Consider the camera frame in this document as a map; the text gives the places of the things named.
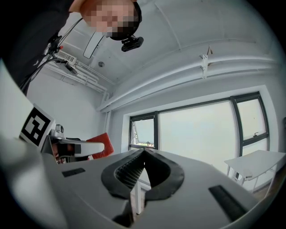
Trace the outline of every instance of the black window frame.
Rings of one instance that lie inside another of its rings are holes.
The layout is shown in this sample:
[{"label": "black window frame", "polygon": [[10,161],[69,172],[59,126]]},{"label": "black window frame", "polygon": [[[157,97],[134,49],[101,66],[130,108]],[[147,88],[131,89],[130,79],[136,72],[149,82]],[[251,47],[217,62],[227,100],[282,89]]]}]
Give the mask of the black window frame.
[{"label": "black window frame", "polygon": [[[149,120],[153,119],[154,120],[154,147],[151,146],[143,146],[143,145],[134,145],[131,144],[131,130],[132,130],[132,123],[136,121],[142,121],[142,120]],[[159,131],[158,131],[158,112],[152,112],[152,113],[147,113],[147,114],[141,114],[137,116],[132,116],[130,117],[129,121],[129,147],[128,149],[130,150],[131,148],[151,148],[151,149],[159,149]]]},{"label": "black window frame", "polygon": [[[254,136],[253,138],[246,139],[244,140],[243,138],[243,128],[242,128],[242,122],[241,122],[241,116],[240,116],[240,111],[238,108],[238,103],[241,102],[246,102],[250,100],[256,100],[258,99],[259,104],[261,106],[261,110],[263,113],[263,118],[264,118],[264,123],[265,123],[265,133]],[[187,108],[192,108],[192,107],[197,107],[197,106],[203,106],[203,105],[209,105],[212,103],[218,103],[218,102],[224,102],[224,101],[230,101],[232,103],[232,106],[234,108],[234,113],[235,113],[235,120],[236,124],[238,127],[238,137],[239,137],[239,145],[238,145],[238,157],[242,156],[243,153],[243,147],[256,143],[258,141],[261,141],[265,138],[269,137],[269,123],[267,119],[267,113],[266,109],[263,103],[263,100],[261,98],[261,95],[259,92],[254,92],[254,93],[248,93],[248,94],[242,94],[242,95],[236,95],[236,96],[230,96],[227,98],[222,98],[222,99],[216,99],[216,100],[211,100],[207,102],[201,102],[201,103],[196,103],[196,104],[191,104],[191,105],[186,105],[186,106],[179,106],[171,109],[166,109],[166,110],[161,110],[161,111],[155,111],[152,113],[148,114],[142,114],[142,115],[137,115],[130,117],[130,124],[129,124],[129,150],[130,148],[153,148],[153,149],[159,149],[159,122],[158,122],[158,114],[164,113],[164,112],[170,112],[170,111],[175,111],[175,110],[182,110],[182,109],[187,109]],[[146,147],[146,146],[140,146],[140,145],[131,145],[131,127],[132,127],[132,122],[134,121],[140,121],[140,120],[147,120],[147,119],[154,119],[154,147]]]}]

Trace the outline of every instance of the black slot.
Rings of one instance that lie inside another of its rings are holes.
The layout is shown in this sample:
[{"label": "black slot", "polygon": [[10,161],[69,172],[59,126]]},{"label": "black slot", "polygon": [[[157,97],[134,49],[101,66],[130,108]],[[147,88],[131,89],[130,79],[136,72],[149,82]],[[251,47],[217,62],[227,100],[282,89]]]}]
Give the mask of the black slot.
[{"label": "black slot", "polygon": [[211,187],[209,190],[232,222],[246,213],[246,210],[221,185]]},{"label": "black slot", "polygon": [[85,170],[83,168],[79,168],[75,170],[64,171],[62,172],[62,174],[64,177],[70,177],[70,176],[77,175],[83,172],[85,172]]}]

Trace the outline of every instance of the white table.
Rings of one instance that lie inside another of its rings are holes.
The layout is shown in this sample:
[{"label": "white table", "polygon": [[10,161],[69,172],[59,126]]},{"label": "white table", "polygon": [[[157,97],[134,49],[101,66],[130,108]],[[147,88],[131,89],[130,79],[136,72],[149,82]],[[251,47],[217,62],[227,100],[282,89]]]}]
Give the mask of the white table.
[{"label": "white table", "polygon": [[270,152],[264,150],[257,150],[248,155],[233,158],[224,161],[227,165],[227,176],[229,175],[230,168],[242,176],[240,184],[243,185],[245,181],[251,181],[256,179],[253,190],[256,186],[258,177],[267,171],[274,172],[270,186],[267,190],[265,197],[268,195],[269,190],[273,184],[273,180],[276,174],[276,169],[272,169],[282,158],[285,153]]}]

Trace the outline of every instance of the black cap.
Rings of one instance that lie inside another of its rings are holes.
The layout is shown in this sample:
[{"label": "black cap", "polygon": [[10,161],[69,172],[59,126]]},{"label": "black cap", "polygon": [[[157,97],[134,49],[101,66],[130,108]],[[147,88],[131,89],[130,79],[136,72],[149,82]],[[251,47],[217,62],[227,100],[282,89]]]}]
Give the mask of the black cap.
[{"label": "black cap", "polygon": [[124,27],[123,29],[125,29],[125,31],[123,31],[121,33],[115,33],[117,35],[110,37],[111,39],[113,39],[115,41],[126,40],[129,37],[131,37],[137,31],[139,24],[142,21],[142,12],[141,12],[140,6],[138,5],[137,2],[133,2],[133,4],[134,4],[135,11],[137,12],[137,15],[138,15],[138,21],[128,22],[128,23],[132,23],[133,26]]}]

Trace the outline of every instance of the red object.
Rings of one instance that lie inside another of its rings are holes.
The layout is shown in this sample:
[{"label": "red object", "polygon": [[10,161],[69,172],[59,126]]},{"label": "red object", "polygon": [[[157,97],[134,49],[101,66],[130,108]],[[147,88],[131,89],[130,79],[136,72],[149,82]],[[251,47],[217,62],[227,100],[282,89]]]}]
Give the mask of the red object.
[{"label": "red object", "polygon": [[93,159],[98,159],[102,157],[107,157],[114,152],[114,148],[111,144],[109,136],[107,133],[99,135],[97,137],[87,140],[87,142],[101,142],[104,144],[104,150],[101,153],[95,153],[92,155]]}]

